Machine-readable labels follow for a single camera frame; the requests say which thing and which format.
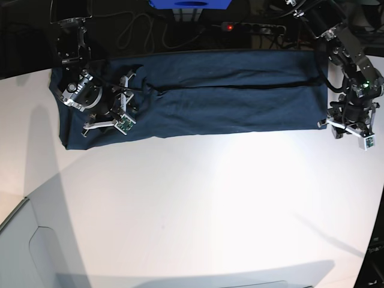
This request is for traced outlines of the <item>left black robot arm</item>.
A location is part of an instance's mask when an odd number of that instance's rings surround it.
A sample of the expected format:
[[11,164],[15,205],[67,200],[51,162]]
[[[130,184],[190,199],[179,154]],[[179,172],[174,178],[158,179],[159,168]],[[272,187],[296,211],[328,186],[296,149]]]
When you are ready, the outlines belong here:
[[[317,40],[316,68],[320,78],[337,101],[330,102],[326,118],[317,123],[319,128],[330,126],[336,139],[345,134],[354,135],[363,150],[375,146],[373,132],[376,110],[375,100],[383,96],[383,76],[365,55],[363,46],[350,31],[346,18],[334,1],[288,1],[289,15],[301,19]],[[341,87],[334,87],[324,75],[319,62],[319,52],[325,48],[328,59],[341,68]]]

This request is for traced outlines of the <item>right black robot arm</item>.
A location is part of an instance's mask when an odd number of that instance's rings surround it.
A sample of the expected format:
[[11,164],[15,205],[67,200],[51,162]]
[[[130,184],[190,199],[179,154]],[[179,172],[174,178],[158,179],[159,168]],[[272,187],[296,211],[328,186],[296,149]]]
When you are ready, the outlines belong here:
[[91,130],[114,128],[127,135],[136,124],[134,96],[131,88],[137,68],[130,68],[118,83],[106,80],[92,67],[92,50],[88,44],[86,20],[92,18],[92,1],[51,1],[50,22],[60,27],[56,53],[61,62],[58,100],[71,110],[86,116],[84,137]]

